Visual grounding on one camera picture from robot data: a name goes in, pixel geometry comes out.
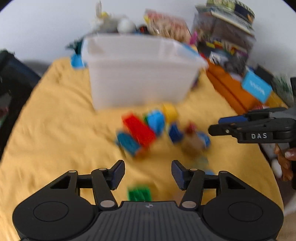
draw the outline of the clear plastic container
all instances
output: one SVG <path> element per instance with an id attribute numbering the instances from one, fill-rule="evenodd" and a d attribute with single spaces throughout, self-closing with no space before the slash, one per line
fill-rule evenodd
<path id="1" fill-rule="evenodd" d="M 83 42 L 95 109 L 184 99 L 207 62 L 173 40 L 146 35 L 100 34 Z"/>

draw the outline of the yellow fabric surface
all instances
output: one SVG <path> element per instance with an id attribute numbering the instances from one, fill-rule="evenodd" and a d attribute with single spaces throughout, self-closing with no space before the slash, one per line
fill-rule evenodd
<path id="1" fill-rule="evenodd" d="M 55 61 L 34 89 L 21 111 L 0 164 L 0 240 L 19 240 L 12 224 L 12 212 L 21 201 L 68 170 L 89 174 L 110 168 L 123 159 L 126 174 L 113 192 L 117 202 L 127 199 L 127 189 L 149 185 L 153 200 L 170 200 L 178 193 L 170 173 L 171 162 L 186 167 L 192 158 L 174 146 L 163 134 L 141 160 L 124 157 L 114 143 L 123 114 L 143 114 L 160 105 L 94 111 L 87 69 L 74 70 L 68 58 Z M 176 106 L 180 125 L 191 120 L 204 132 L 220 117 L 235 115 L 224 98 L 215 92 L 203 73 L 198 87 Z M 226 170 L 276 202 L 283 203 L 273 173 L 256 144 L 238 144 L 231 136 L 211 137 L 203 155 L 217 174 Z M 205 191 L 203 203 L 213 198 Z M 91 190 L 81 196 L 94 203 Z"/>

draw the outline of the snack bag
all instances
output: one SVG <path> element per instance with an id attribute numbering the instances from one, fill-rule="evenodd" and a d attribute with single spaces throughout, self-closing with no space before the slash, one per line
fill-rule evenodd
<path id="1" fill-rule="evenodd" d="M 191 34 L 183 19 L 154 10 L 146 10 L 144 19 L 150 34 L 175 39 L 182 43 L 190 42 Z"/>

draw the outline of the black chair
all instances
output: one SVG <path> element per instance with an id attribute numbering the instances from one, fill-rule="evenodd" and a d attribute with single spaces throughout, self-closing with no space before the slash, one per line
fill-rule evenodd
<path id="1" fill-rule="evenodd" d="M 0 127 L 0 158 L 22 107 L 40 78 L 13 54 L 0 52 L 0 96 L 8 93 L 12 98 L 8 116 Z"/>

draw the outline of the light blue box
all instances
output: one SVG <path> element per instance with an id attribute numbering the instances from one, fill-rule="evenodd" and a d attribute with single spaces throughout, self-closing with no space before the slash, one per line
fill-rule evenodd
<path id="1" fill-rule="evenodd" d="M 272 87 L 252 71 L 249 71 L 243 79 L 242 88 L 263 104 L 267 101 L 272 91 Z"/>

